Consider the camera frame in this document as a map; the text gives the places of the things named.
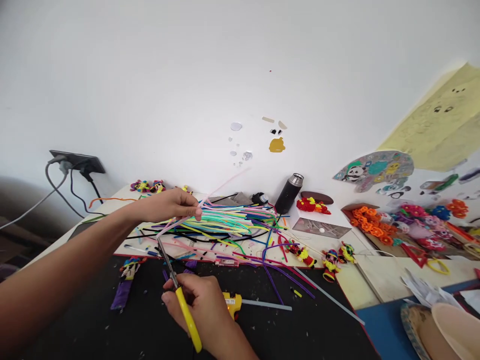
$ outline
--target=scissors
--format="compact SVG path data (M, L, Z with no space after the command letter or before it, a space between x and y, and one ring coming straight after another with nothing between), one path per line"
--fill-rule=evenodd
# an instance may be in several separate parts
M177 275L175 274L172 264L168 259L167 253L165 252L164 245L157 239L158 246L160 247L161 253L165 259L166 265L168 266L168 271L170 271L170 278L173 281L173 286L175 287L175 294L180 303L181 312L183 313L183 317L185 318L186 326L188 328L188 332L190 333L191 341L193 342L193 346L195 347L195 351L199 353L202 350L202 341L200 340L199 331L197 330L197 326L195 325L194 318L190 313L189 306L185 301L184 293L182 292L182 287L179 285L177 280Z

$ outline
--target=black water bottle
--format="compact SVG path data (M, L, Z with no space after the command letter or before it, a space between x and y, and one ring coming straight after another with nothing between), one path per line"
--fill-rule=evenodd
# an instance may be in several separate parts
M275 209L277 213L283 215L289 212L303 183L304 177L302 175L294 173L290 176L276 201Z

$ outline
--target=panda drawing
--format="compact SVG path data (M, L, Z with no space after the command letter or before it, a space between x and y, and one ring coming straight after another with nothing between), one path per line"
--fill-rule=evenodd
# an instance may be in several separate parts
M348 170L346 175L343 177L342 181L350 181L354 183L362 177L366 169L366 167L362 166L352 166L350 170Z

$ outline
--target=bowl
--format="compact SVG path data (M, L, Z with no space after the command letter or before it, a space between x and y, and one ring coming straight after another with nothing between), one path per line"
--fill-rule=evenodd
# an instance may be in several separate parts
M480 320L463 309L437 303L420 328L420 339L432 360L480 359Z

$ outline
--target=cardboard box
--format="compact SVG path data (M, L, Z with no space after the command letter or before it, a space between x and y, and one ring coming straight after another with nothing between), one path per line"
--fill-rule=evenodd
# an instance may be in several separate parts
M288 212L290 215L289 222L292 225L292 229L340 239L343 235L352 230L352 226L335 204L327 205L327 207L331 212L331 215L325 215L315 211L302 211L296 204L294 204Z

